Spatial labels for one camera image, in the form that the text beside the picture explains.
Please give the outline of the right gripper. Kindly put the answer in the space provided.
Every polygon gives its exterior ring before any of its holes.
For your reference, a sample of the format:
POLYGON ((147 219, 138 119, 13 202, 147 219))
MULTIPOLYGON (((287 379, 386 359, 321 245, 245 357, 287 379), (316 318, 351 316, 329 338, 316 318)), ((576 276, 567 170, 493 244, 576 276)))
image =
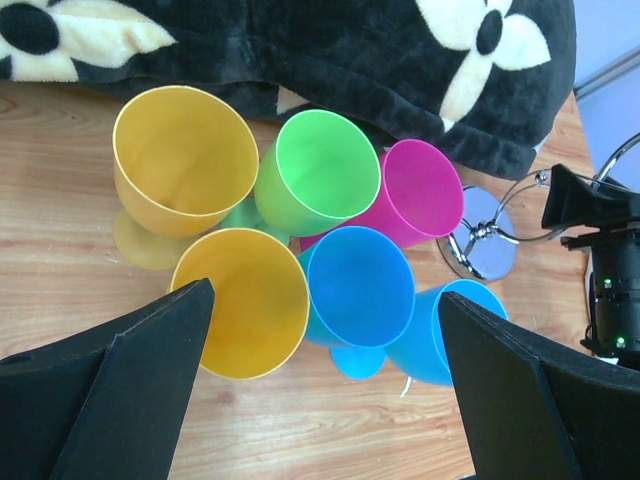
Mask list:
POLYGON ((616 183, 592 186, 563 164, 551 168, 551 186, 541 219, 547 230, 589 226, 596 232, 564 236, 568 250, 639 246, 639 194, 616 183))

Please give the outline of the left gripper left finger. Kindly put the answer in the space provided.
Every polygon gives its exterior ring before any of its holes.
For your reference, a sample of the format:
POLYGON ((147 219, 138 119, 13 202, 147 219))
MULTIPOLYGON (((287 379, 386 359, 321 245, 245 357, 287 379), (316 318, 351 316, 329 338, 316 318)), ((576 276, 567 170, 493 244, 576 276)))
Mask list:
POLYGON ((193 281, 2 359, 2 478, 167 478, 214 301, 193 281))

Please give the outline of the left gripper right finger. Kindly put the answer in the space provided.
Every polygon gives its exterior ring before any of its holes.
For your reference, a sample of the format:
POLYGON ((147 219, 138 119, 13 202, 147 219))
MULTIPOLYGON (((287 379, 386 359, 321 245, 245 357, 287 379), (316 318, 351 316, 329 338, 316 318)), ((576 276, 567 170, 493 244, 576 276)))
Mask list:
POLYGON ((444 293, 438 313, 475 478, 638 478, 638 371, 459 293, 444 293))

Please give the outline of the chrome wine glass rack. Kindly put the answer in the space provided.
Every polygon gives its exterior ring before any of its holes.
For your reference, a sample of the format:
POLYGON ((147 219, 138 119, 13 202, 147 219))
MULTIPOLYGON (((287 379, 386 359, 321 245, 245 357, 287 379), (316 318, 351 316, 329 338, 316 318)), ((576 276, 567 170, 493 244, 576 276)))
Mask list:
POLYGON ((442 256, 451 269, 462 278, 491 283, 504 278, 511 271, 519 246, 538 245, 563 235, 566 229, 556 228, 535 237, 518 237, 506 213, 507 205, 516 196, 527 190, 549 189, 551 186, 550 168, 526 175, 515 182, 501 199, 479 186, 465 186, 463 193, 466 205, 460 226, 437 240, 442 256))

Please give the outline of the blue plastic goblet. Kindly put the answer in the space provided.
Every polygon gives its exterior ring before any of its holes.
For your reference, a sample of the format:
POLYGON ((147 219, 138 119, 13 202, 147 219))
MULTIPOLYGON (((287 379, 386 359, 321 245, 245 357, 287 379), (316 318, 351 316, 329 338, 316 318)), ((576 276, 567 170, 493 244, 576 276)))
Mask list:
POLYGON ((298 261, 311 301, 305 339, 327 348, 343 375, 375 376, 415 308, 414 275, 401 249, 376 230, 347 226, 324 235, 298 261))
POLYGON ((415 308, 405 333, 385 347, 392 363, 413 380, 452 387, 453 380, 446 355, 438 313, 445 292, 459 293, 499 317, 509 315, 499 298, 482 283, 459 279, 416 294, 415 308))

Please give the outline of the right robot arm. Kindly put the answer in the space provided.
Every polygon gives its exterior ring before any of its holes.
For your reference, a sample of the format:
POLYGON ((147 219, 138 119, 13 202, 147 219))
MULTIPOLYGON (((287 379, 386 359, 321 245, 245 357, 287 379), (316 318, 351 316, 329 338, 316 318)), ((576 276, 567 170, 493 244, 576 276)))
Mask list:
POLYGON ((619 186, 607 193, 562 164, 551 168, 551 186, 541 219, 547 230, 591 227, 562 236, 570 251, 591 255, 589 332, 581 344, 601 358, 639 369, 639 195, 619 186))

